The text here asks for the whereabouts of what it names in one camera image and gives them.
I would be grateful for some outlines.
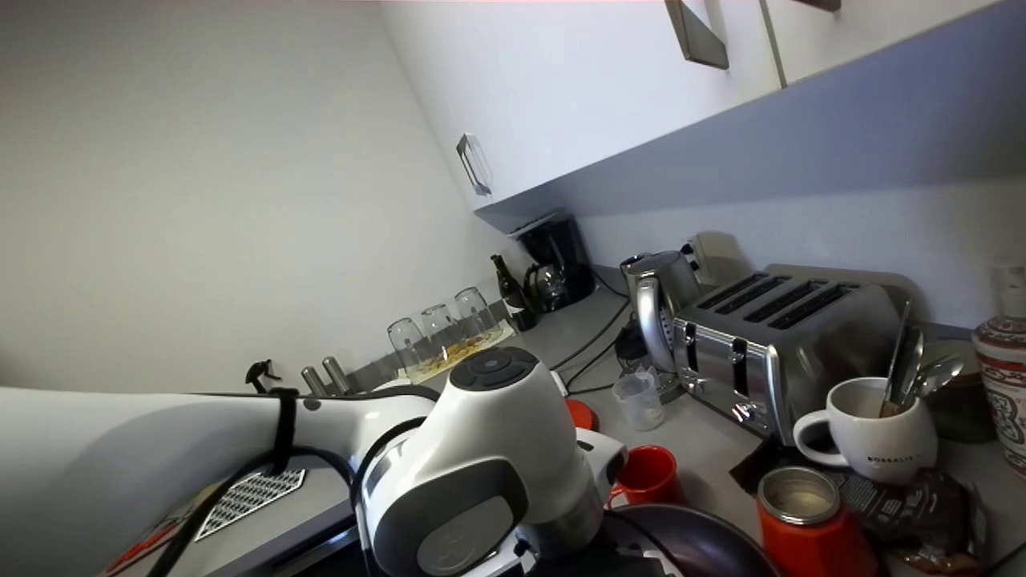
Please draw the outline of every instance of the red mug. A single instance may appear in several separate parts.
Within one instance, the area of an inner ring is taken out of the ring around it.
[[[877,559],[837,485],[811,469],[761,480],[762,547],[782,577],[871,577]]]
[[[665,446],[634,446],[615,472],[612,504],[672,504],[677,458]]]

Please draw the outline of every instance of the white wall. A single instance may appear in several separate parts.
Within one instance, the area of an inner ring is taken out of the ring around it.
[[[610,266],[725,231],[755,266],[896,272],[923,316],[974,326],[995,266],[1026,263],[1023,25],[1026,0],[1003,0],[501,211],[567,204]]]
[[[209,391],[491,281],[371,0],[0,3],[0,382]]]

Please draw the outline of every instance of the cabinet handle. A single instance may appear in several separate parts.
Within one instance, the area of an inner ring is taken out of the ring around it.
[[[461,164],[461,169],[467,172],[473,192],[477,192],[477,195],[491,195],[488,183],[484,183],[484,180],[477,175],[477,169],[473,169],[470,136],[467,136],[467,135],[461,135],[461,136],[455,141],[455,154],[457,154],[457,164]]]
[[[726,44],[682,0],[667,0],[667,11],[687,59],[726,70]]]
[[[798,3],[808,3],[808,5],[817,5],[817,9],[828,9],[828,11],[839,9],[839,0],[798,0]]]

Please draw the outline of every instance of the mug handle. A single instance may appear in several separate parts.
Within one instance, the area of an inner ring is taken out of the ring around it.
[[[802,439],[808,426],[817,426],[817,422],[828,422],[828,418],[830,418],[830,410],[803,414],[795,422],[795,446],[808,460],[821,460],[821,463],[830,463],[830,469],[846,469],[846,458],[839,451],[817,451],[817,447],[803,446],[803,439]]]

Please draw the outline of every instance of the red object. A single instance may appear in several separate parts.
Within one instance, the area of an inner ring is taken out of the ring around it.
[[[790,524],[761,504],[762,547],[782,577],[871,577],[874,550],[859,518],[839,510],[821,524]]]
[[[597,410],[580,400],[567,400],[570,418],[577,428],[598,428]]]
[[[628,504],[677,504],[677,458],[665,446],[634,446],[615,475],[612,497]]]

